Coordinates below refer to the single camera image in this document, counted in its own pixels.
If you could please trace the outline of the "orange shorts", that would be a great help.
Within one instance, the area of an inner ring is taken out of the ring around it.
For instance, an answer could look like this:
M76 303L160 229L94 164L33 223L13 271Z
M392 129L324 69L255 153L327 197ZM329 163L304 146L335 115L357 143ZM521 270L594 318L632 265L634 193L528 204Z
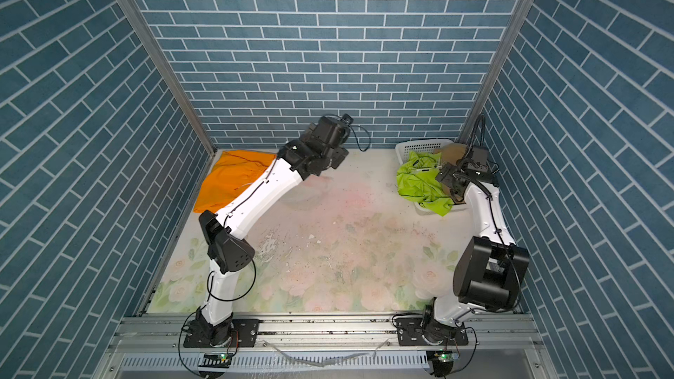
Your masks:
M226 151L205 177L193 212L217 212L238 198L275 161L275 154Z

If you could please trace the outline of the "neon green shorts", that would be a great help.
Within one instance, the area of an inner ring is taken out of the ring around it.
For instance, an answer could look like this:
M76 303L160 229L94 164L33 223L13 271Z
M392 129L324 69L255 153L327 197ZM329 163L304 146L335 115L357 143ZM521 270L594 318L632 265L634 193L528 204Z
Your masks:
M440 153L411 151L396 173L398 194L441 217L451 212L454 201L435 179L440 172Z

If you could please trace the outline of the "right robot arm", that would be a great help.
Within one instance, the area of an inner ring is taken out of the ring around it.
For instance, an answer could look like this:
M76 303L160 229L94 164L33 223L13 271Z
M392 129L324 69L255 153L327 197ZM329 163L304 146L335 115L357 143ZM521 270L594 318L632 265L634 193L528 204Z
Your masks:
M454 270L453 295L433 300L430 319L455 327L478 312L510 312L519 305L530 253L508 231L500 188L492 175L450 163L442 166L436 180L462 194L473 233Z

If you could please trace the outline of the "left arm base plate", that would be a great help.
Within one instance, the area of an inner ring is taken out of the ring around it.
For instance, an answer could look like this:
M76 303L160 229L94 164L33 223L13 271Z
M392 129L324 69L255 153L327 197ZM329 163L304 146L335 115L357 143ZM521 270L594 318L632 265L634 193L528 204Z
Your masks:
M229 319L217 326L205 320L191 320L182 328L183 346L187 348L254 347L260 321L258 319Z

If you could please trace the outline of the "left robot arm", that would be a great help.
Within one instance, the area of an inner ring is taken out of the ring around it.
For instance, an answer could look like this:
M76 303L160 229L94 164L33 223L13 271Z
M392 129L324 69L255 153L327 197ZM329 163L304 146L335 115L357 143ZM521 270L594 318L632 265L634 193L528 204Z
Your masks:
M240 272L248 266L257 276L256 251L247 242L254 224L286 193L310 177L339 168L349 155L342 140L314 137L291 140L275 155L269 154L263 172L240 190L227 205L199 216L209 261L205 301L186 319L182 331L204 346L222 347L235 331L233 303L254 287L236 292Z

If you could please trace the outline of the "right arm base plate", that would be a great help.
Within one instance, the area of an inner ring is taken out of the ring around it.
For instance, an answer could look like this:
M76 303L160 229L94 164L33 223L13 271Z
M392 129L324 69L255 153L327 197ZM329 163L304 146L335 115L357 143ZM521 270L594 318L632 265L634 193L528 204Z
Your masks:
M463 347L469 344L464 329L445 326L434 319L424 321L419 315L394 316L391 324L396 330L398 345L401 347Z

